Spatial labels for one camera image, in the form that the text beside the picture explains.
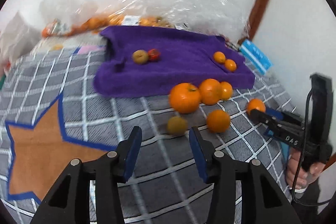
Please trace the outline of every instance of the purple towel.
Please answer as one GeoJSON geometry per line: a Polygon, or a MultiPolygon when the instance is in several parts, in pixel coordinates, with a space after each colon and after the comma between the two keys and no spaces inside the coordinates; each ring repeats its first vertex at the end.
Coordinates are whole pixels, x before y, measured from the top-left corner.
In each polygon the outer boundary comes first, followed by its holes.
{"type": "Polygon", "coordinates": [[[244,65],[244,57],[228,49],[222,37],[143,26],[112,26],[100,34],[114,50],[114,57],[100,66],[94,78],[96,91],[104,96],[167,95],[177,84],[199,86],[208,78],[229,82],[235,89],[253,87],[254,74],[244,65]],[[158,62],[138,65],[132,61],[135,51],[153,48],[161,53],[158,62]],[[235,72],[214,61],[217,51],[236,62],[235,72]]]}

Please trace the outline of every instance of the red tomato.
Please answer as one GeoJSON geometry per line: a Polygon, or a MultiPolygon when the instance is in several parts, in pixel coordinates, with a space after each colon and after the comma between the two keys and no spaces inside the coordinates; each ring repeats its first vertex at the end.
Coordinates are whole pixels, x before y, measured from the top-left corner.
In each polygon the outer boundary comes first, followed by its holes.
{"type": "Polygon", "coordinates": [[[149,61],[158,61],[160,58],[160,52],[153,48],[150,51],[148,51],[148,59],[149,61]]]}

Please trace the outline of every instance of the orange star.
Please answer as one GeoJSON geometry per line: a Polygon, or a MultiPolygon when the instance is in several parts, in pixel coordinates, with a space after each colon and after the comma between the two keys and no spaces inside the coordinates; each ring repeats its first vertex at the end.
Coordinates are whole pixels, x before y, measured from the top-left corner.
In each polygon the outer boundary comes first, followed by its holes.
{"type": "Polygon", "coordinates": [[[8,175],[8,199],[43,200],[68,163],[96,160],[115,147],[68,137],[61,93],[33,126],[6,122],[13,154],[8,175]]]}

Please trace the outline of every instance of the human hand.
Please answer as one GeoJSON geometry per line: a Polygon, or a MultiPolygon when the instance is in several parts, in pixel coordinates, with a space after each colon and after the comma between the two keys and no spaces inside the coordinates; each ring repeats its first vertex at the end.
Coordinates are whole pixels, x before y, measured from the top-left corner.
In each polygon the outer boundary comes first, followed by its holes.
{"type": "MultiPolygon", "coordinates": [[[[286,171],[286,181],[290,187],[293,186],[295,172],[299,165],[300,155],[301,155],[300,151],[291,148],[290,159],[287,162],[287,171],[286,171]]],[[[312,164],[309,169],[309,172],[312,174],[312,179],[310,179],[309,181],[307,181],[308,173],[301,168],[296,181],[295,189],[305,188],[307,186],[307,183],[310,184],[313,181],[317,180],[317,178],[323,171],[324,166],[325,164],[321,162],[316,162],[312,164]]]]}

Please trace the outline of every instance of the gray blanket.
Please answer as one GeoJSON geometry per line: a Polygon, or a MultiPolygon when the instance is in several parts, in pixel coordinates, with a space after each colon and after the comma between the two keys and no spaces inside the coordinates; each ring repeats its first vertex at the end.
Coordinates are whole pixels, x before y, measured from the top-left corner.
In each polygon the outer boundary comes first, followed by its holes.
{"type": "MultiPolygon", "coordinates": [[[[7,175],[12,158],[4,121],[33,124],[63,92],[66,132],[73,138],[117,145],[129,136],[133,126],[142,128],[143,141],[134,174],[119,188],[126,223],[205,223],[213,186],[199,178],[188,135],[176,138],[167,134],[167,121],[176,115],[167,96],[103,98],[95,93],[92,80],[104,61],[104,52],[85,55],[73,52],[74,49],[63,49],[22,58],[11,69],[1,91],[0,195],[14,219],[19,224],[28,224],[38,204],[33,199],[7,199],[7,175]]],[[[201,104],[199,110],[183,116],[189,127],[197,126],[203,138],[233,159],[258,158],[289,197],[280,145],[263,135],[265,126],[253,124],[245,108],[248,100],[255,97],[274,109],[294,111],[295,108],[276,79],[263,78],[248,61],[247,65],[256,75],[253,89],[235,90],[229,101],[213,106],[201,104]],[[214,109],[224,109],[231,116],[231,126],[223,134],[207,130],[206,115],[214,109]]],[[[241,200],[237,181],[236,223],[241,221],[241,200]]],[[[95,223],[95,182],[90,187],[90,216],[95,223]]]]}

